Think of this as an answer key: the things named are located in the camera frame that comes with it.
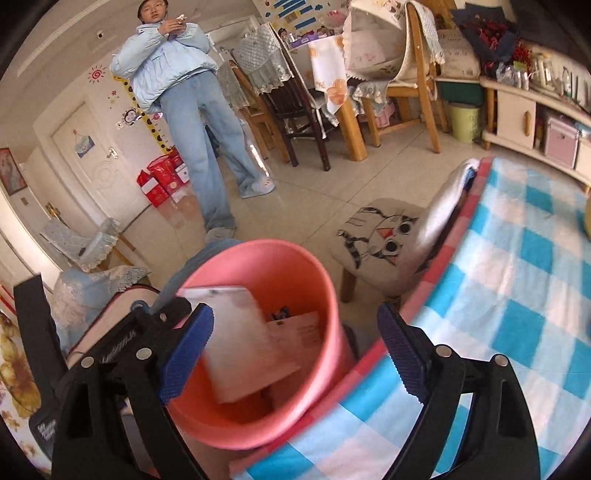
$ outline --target blue gripper pad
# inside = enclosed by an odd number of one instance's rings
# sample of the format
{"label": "blue gripper pad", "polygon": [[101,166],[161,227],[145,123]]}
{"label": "blue gripper pad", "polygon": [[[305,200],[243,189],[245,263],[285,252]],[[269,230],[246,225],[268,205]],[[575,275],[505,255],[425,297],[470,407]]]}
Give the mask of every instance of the blue gripper pad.
{"label": "blue gripper pad", "polygon": [[421,329],[407,325],[388,303],[378,309],[378,331],[404,388],[425,404],[430,395],[427,377],[431,370],[433,344]]}
{"label": "blue gripper pad", "polygon": [[165,405],[183,392],[183,388],[213,332],[213,310],[210,306],[202,305],[202,308],[196,308],[187,322],[191,321],[194,315],[197,317],[186,329],[177,347],[160,371],[158,397]]}

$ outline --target framed picture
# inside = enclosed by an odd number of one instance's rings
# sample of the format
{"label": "framed picture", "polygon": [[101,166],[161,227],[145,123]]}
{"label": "framed picture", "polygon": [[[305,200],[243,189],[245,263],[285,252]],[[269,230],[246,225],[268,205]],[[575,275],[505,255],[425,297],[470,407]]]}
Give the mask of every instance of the framed picture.
{"label": "framed picture", "polygon": [[0,148],[0,180],[9,196],[27,188],[9,148]]}

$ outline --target door handle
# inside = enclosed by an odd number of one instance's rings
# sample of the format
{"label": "door handle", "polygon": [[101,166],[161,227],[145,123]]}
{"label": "door handle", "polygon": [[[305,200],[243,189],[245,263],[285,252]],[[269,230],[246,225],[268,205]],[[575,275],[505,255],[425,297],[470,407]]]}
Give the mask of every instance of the door handle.
{"label": "door handle", "polygon": [[107,153],[107,158],[111,158],[111,157],[113,157],[116,160],[119,158],[119,154],[117,153],[117,150],[114,149],[113,147],[109,147],[109,153]]}
{"label": "door handle", "polygon": [[531,135],[531,112],[527,111],[524,116],[523,116],[523,127],[524,127],[524,133],[526,137],[529,137]]}

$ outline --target blue checkered tablecloth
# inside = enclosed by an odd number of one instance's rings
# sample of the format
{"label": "blue checkered tablecloth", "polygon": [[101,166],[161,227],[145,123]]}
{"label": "blue checkered tablecloth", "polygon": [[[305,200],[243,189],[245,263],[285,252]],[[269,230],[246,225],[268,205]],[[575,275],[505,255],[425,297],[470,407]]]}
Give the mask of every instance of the blue checkered tablecloth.
{"label": "blue checkered tablecloth", "polygon": [[[413,324],[461,356],[510,358],[530,408],[542,478],[591,417],[591,243],[585,197],[558,172],[502,158]],[[447,471],[469,412],[463,395],[434,473]],[[421,410],[388,355],[332,410],[235,480],[381,479]]]}

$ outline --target drawer handle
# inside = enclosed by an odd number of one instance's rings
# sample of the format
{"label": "drawer handle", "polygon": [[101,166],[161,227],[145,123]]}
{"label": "drawer handle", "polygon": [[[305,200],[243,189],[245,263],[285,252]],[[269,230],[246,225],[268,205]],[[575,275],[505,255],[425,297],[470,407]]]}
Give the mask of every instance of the drawer handle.
{"label": "drawer handle", "polygon": [[523,116],[523,120],[524,120],[524,133],[526,137],[529,137],[531,135],[531,112],[526,112]]}

